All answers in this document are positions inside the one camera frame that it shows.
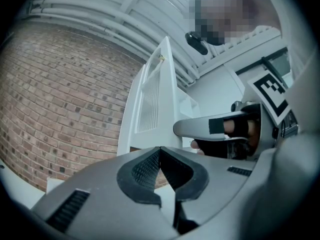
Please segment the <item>white cabinet door ribbed glass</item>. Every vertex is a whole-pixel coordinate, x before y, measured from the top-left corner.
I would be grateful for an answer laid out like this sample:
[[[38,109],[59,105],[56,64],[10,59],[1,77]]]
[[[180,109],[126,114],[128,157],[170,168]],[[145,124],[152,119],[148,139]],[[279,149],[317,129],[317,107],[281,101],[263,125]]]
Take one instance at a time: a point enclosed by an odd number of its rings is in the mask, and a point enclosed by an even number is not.
[[[171,94],[175,84],[172,49],[165,37],[132,82],[120,127],[118,156],[131,148],[173,147]]]

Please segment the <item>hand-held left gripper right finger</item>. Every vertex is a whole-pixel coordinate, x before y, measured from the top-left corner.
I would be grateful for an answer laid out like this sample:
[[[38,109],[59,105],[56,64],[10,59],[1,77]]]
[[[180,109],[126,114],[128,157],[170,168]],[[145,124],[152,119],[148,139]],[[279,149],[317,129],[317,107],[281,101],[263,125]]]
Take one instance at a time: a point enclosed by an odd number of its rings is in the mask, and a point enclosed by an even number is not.
[[[186,234],[217,215],[240,191],[255,164],[161,147],[160,169],[175,192],[173,227]]]

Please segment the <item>white desk with drawers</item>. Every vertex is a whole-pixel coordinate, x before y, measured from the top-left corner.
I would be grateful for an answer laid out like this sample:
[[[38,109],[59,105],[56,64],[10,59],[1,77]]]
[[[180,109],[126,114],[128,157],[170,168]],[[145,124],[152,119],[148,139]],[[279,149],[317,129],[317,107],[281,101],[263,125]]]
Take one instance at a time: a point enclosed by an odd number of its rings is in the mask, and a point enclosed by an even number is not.
[[[154,193],[160,196],[162,206],[175,203],[175,192],[169,184],[156,188]]]

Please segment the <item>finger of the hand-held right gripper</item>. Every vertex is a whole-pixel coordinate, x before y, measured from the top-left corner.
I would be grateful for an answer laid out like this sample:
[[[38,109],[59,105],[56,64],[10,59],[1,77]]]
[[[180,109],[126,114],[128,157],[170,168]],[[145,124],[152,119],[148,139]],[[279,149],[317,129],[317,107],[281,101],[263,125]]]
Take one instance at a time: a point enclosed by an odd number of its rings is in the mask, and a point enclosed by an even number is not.
[[[258,112],[235,111],[218,115],[183,119],[173,125],[173,132],[177,136],[194,140],[222,142],[248,139],[242,136],[229,137],[225,133],[224,122],[229,120],[256,120],[260,118]]]

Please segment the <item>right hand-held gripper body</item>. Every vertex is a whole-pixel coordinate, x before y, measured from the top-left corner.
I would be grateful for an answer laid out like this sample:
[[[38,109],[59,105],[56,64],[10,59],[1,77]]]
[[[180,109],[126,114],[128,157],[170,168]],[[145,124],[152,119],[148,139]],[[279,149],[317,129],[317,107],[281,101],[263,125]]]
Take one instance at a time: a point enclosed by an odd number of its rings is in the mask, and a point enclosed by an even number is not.
[[[286,88],[269,70],[249,79],[243,98],[231,105],[232,112],[243,112],[249,120],[259,121],[260,134],[254,156],[298,133],[298,123],[285,99]]]

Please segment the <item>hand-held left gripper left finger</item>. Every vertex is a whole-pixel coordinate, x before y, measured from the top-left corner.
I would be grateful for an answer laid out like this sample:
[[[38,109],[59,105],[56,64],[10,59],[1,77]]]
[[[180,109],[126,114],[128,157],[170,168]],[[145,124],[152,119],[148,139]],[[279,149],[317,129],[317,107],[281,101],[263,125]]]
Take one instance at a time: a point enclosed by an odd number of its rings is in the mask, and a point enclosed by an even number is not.
[[[31,219],[52,240],[174,240],[154,192],[157,147],[91,164],[42,197]]]

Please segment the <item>person's right hand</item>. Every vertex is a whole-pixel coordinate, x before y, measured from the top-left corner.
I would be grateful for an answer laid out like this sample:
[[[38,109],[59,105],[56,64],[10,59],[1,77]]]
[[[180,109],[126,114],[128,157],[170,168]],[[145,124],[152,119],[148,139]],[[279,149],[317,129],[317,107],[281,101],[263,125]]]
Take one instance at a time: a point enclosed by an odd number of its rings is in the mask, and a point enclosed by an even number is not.
[[[244,160],[254,155],[258,147],[261,135],[261,122],[256,113],[248,116],[233,117],[223,120],[224,134],[230,138],[244,137],[247,139],[245,144],[236,144],[235,159]],[[227,141],[204,141],[194,139],[190,143],[192,149],[197,150],[197,154],[224,158],[228,157]]]

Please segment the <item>long white desk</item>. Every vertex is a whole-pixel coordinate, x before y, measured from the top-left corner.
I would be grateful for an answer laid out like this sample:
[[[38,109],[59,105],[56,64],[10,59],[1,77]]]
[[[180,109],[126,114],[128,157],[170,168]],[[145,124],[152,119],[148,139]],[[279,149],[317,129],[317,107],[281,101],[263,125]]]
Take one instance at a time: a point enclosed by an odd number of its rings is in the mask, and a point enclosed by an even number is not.
[[[43,196],[65,182],[61,179],[48,177],[48,186],[44,191],[39,190],[17,176],[2,160],[0,160],[0,180],[10,198],[28,209],[31,209]]]

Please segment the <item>dark framed glass window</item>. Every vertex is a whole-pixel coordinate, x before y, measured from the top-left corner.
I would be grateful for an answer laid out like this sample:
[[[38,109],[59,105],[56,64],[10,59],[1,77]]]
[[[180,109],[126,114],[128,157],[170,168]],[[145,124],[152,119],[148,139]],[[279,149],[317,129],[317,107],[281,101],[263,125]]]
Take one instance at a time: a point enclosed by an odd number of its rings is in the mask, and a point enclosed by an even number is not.
[[[237,70],[235,73],[237,76],[240,76],[246,72],[253,70],[262,66],[264,70],[269,70],[274,74],[278,80],[282,82],[285,88],[288,88],[285,76],[291,74],[290,62],[289,62],[289,53],[286,47],[268,55],[263,56],[254,63],[251,63],[240,70]]]

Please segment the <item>white cubby shelf unit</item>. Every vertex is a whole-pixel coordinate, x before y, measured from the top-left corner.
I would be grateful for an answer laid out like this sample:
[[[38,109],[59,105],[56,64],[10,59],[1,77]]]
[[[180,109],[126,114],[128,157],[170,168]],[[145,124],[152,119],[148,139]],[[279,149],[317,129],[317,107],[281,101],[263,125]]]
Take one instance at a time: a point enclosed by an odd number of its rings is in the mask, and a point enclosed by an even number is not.
[[[178,121],[189,120],[200,117],[200,108],[198,103],[191,98],[185,91],[181,90],[177,84],[172,87],[171,93],[171,144],[172,147],[179,148],[185,151],[196,153],[195,149],[191,148],[192,138],[187,136],[177,135],[175,132],[175,124]]]

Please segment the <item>bundle of white ceiling pipes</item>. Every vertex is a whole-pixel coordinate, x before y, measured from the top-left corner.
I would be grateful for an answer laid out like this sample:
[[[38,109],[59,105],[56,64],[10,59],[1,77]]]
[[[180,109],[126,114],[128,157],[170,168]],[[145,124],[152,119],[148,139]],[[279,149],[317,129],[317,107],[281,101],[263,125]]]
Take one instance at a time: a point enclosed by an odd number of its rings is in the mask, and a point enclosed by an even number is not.
[[[187,8],[188,0],[31,0],[28,16],[83,28],[145,60],[168,38],[177,78],[190,86],[205,60],[185,40]]]

